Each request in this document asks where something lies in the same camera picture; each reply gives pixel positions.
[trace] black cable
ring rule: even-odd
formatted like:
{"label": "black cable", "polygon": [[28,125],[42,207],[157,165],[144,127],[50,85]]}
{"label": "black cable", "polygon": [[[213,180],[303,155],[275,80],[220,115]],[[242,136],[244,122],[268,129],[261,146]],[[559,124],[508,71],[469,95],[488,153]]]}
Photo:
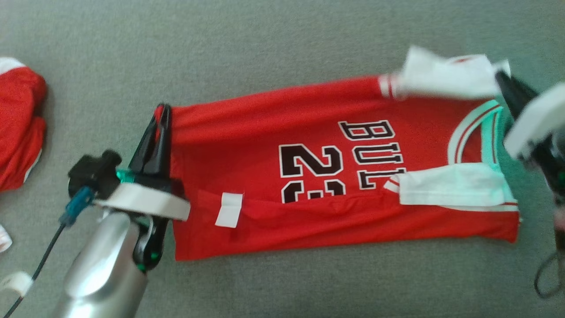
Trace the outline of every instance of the black cable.
{"label": "black cable", "polygon": [[561,285],[561,282],[559,282],[556,288],[546,293],[543,293],[539,287],[541,274],[551,264],[552,261],[558,260],[558,256],[559,256],[559,252],[556,251],[555,253],[551,254],[543,263],[541,263],[540,267],[537,269],[536,278],[533,281],[533,287],[536,289],[536,293],[541,299],[551,298],[555,296],[562,289],[563,285]]}
{"label": "black cable", "polygon": [[[53,249],[53,246],[55,246],[55,242],[57,242],[57,240],[59,239],[59,236],[61,235],[61,233],[63,232],[64,229],[65,229],[65,224],[61,224],[61,226],[59,227],[59,229],[57,230],[57,232],[53,236],[53,239],[51,239],[51,243],[49,243],[49,246],[47,246],[47,249],[45,250],[45,253],[43,254],[43,258],[39,262],[39,265],[37,266],[36,271],[33,273],[32,281],[35,281],[37,279],[37,277],[39,276],[39,273],[43,269],[43,266],[45,265],[45,262],[47,261],[49,254],[51,254],[51,250]],[[9,318],[14,313],[16,308],[20,305],[22,300],[24,300],[23,296],[18,298],[16,300],[16,302],[12,305],[10,310],[8,310],[8,313],[6,313],[4,315],[4,318]]]}

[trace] red garment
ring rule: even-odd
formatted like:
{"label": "red garment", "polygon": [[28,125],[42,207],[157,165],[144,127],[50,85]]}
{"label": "red garment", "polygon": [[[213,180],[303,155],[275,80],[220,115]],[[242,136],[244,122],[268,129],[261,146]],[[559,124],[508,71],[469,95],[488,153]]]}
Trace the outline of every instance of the red garment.
{"label": "red garment", "polygon": [[[492,207],[404,205],[390,178],[481,161],[498,174],[501,107],[388,99],[394,90],[386,76],[367,77],[173,108],[171,169],[192,205],[188,220],[174,224],[177,260],[474,235],[514,242],[511,194]],[[458,202],[438,199],[430,185],[431,201]],[[225,192],[243,194],[235,228],[215,225]]]}
{"label": "red garment", "polygon": [[0,191],[20,187],[37,161],[45,121],[36,115],[44,79],[13,58],[0,58]]}

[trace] cable connector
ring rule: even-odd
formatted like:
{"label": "cable connector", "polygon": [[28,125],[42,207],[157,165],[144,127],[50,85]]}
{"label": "cable connector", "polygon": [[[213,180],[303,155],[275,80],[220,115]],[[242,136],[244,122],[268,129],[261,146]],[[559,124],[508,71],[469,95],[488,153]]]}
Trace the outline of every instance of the cable connector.
{"label": "cable connector", "polygon": [[91,188],[80,188],[65,207],[65,213],[59,218],[59,222],[65,227],[71,227],[82,210],[92,204],[94,197],[95,193]]}

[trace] gray fabric surface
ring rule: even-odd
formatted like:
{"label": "gray fabric surface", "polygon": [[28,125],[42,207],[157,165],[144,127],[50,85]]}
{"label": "gray fabric surface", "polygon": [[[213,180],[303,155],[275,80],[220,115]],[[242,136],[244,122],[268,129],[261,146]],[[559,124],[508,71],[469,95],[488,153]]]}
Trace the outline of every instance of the gray fabric surface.
{"label": "gray fabric surface", "polygon": [[[113,148],[128,161],[157,103],[174,105],[397,69],[410,44],[444,56],[509,58],[538,89],[563,79],[559,0],[0,0],[0,55],[49,84],[42,160],[0,194],[14,245],[0,276],[32,272],[68,201],[68,169]],[[559,317],[532,278],[554,249],[541,177],[503,158],[524,222],[515,245],[438,239],[258,253],[175,263],[150,275],[139,317]],[[62,235],[13,317],[43,317],[95,228]],[[0,296],[0,312],[16,299]]]}

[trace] crumpled red cloth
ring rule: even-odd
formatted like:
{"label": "crumpled red cloth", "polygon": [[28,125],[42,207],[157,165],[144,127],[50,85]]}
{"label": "crumpled red cloth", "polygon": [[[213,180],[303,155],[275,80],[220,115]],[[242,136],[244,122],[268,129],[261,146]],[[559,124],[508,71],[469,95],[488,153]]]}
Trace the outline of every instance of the crumpled red cloth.
{"label": "crumpled red cloth", "polygon": [[20,187],[39,159],[46,125],[37,113],[46,92],[41,75],[0,57],[0,191]]}

